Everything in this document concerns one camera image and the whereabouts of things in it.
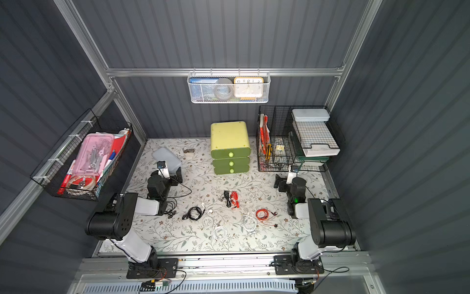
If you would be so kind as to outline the green yellow drawer cabinet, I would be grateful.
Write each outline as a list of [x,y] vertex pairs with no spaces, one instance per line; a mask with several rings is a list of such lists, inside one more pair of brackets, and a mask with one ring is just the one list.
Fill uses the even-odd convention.
[[247,173],[251,152],[244,121],[211,124],[211,158],[216,175]]

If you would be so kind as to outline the black earphones near left arm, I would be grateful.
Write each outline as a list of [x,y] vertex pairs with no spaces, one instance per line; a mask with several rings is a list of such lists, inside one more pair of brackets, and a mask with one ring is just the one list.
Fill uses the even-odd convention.
[[167,215],[171,219],[176,214],[177,200],[175,198],[170,198],[166,202],[167,206],[164,211],[164,215]]

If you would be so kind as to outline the red earphones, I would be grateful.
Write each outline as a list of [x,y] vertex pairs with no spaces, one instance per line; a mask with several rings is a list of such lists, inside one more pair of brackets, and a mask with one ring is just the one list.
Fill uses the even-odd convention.
[[239,196],[238,196],[238,193],[236,191],[231,192],[230,200],[231,200],[231,205],[232,205],[233,208],[239,208],[240,207]]
[[258,209],[255,213],[255,216],[260,223],[263,225],[278,227],[278,224],[272,223],[273,220],[277,217],[278,213],[268,210],[267,208]]

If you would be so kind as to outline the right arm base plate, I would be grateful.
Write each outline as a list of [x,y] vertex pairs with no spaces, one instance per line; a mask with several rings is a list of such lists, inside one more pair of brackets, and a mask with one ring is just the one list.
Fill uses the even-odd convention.
[[319,264],[320,260],[297,260],[288,255],[274,256],[274,260],[269,264],[274,267],[277,275],[294,274],[323,274],[324,268]]

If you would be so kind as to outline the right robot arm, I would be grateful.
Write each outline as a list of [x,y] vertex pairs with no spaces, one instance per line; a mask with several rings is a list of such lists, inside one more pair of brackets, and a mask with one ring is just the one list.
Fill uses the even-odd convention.
[[294,244],[290,255],[274,257],[277,275],[325,272],[321,256],[338,253],[356,242],[356,233],[342,201],[307,198],[307,181],[298,176],[275,177],[274,188],[287,195],[287,212],[294,219],[306,219],[310,234]]

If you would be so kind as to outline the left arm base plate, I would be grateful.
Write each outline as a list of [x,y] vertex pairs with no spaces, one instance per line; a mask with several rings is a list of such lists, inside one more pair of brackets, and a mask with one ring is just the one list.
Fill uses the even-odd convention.
[[149,263],[129,262],[129,269],[126,274],[127,279],[161,279],[175,278],[178,258],[161,258],[156,265]]

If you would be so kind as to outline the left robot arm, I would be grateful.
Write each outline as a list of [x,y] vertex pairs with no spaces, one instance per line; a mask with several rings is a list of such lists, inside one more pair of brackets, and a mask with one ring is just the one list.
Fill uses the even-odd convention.
[[99,200],[90,215],[85,232],[98,240],[110,241],[124,253],[129,269],[126,278],[174,278],[177,272],[177,258],[159,259],[157,250],[144,241],[133,229],[133,217],[165,216],[172,218],[176,204],[168,207],[168,194],[172,186],[182,183],[181,168],[175,174],[158,170],[148,179],[148,196],[137,193],[114,194]]

